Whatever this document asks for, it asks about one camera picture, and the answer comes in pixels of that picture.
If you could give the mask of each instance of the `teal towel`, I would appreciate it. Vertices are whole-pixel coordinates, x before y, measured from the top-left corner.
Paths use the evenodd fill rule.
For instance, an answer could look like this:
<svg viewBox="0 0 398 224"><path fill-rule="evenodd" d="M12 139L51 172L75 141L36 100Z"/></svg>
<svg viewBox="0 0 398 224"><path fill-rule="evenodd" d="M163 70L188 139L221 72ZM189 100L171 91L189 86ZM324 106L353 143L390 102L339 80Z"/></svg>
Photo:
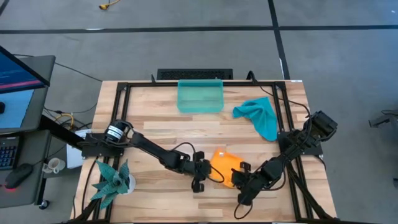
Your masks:
<svg viewBox="0 0 398 224"><path fill-rule="evenodd" d="M247 100L242 106L237 106L232 111L233 118L251 119L254 129L266 140L274 141L277 138L277 118L269 103L268 97Z"/></svg>

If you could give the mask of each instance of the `yellow cable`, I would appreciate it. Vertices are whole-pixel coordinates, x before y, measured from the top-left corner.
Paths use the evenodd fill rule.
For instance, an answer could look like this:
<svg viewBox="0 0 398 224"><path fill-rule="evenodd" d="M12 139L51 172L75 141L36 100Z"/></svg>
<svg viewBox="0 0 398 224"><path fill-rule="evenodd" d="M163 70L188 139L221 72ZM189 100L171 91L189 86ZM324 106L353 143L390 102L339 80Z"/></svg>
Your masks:
<svg viewBox="0 0 398 224"><path fill-rule="evenodd" d="M99 8L100 9L102 9L102 10L107 10L108 9L108 7L110 7L110 6L112 6L113 4L116 4L116 3L118 3L120 0L116 0L116 1L114 1L114 2L111 2L111 3L107 3L107 4L100 4L99 5Z"/></svg>
<svg viewBox="0 0 398 224"><path fill-rule="evenodd" d="M55 118L55 120L54 120L54 121L57 121L58 119L60 119L60 118L62 118L62 117L64 117L64 116L68 116L68 117L70 117L70 119L71 119L71 122L70 122L70 127L69 127L69 130L71 130L71 129L72 129L72 127L73 127L73 122L75 121L75 119L73 119L73 116L72 116L72 114L68 114L68 113L61 114L61 115L57 116L57 117Z"/></svg>

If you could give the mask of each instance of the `black line on floor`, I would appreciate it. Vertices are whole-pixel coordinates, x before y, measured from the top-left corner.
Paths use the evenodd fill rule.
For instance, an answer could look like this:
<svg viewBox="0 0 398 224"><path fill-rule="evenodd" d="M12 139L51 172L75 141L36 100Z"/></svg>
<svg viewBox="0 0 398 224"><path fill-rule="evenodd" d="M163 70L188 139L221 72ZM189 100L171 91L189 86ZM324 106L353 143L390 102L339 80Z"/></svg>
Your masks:
<svg viewBox="0 0 398 224"><path fill-rule="evenodd" d="M268 0L268 5L269 5L269 11L271 13L272 26L274 28L276 47L278 49L280 63L282 64L282 73L283 73L284 79L290 80L290 73L289 73L289 69L287 68L287 60L286 60L284 45L282 43L282 37L280 36L278 19L276 16L274 1Z"/></svg>
<svg viewBox="0 0 398 224"><path fill-rule="evenodd" d="M280 26L279 30L381 30L398 29L398 25L359 25L359 26Z"/></svg>
<svg viewBox="0 0 398 224"><path fill-rule="evenodd" d="M273 29L274 28L271 26L143 27L110 29L0 30L0 34L107 34L135 32L257 31Z"/></svg>
<svg viewBox="0 0 398 224"><path fill-rule="evenodd" d="M1 16L2 12L4 12L9 1L10 0L4 0L4 2L2 2L1 6L0 6L0 16Z"/></svg>

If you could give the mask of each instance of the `monitor screen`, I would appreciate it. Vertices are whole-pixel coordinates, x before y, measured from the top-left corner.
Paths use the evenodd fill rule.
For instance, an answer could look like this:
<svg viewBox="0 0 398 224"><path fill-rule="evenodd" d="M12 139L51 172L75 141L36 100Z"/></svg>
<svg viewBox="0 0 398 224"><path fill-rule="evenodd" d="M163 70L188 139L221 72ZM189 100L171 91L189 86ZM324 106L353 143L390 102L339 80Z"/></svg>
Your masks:
<svg viewBox="0 0 398 224"><path fill-rule="evenodd" d="M35 72L27 68L27 65L14 56L8 55L9 53L6 54L0 52L0 93L45 86L45 83L37 77L37 74L34 74Z"/></svg>

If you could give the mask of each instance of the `concrete floor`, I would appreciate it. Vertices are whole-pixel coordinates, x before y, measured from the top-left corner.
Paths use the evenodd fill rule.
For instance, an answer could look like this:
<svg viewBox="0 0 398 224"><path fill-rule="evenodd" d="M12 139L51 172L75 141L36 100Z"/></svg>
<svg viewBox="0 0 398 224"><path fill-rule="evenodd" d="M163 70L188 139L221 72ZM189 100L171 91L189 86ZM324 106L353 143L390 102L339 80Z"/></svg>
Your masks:
<svg viewBox="0 0 398 224"><path fill-rule="evenodd" d="M101 0L12 0L0 17L5 29L86 29L170 26L269 26L267 1L123 0L100 11ZM398 3L386 0L277 0L280 26L398 24ZM323 145L338 216L398 223L397 139L368 119L398 108L398 30L282 31L291 79L304 81L312 111L338 124ZM235 79L282 79L273 31L140 34L12 34L0 44L15 54L57 56L57 62L102 80L148 80L158 68L232 68ZM80 111L98 98L100 84L55 67L46 107ZM90 122L94 111L78 114ZM1 223L68 219L78 173L50 179L51 206L0 209Z"/></svg>

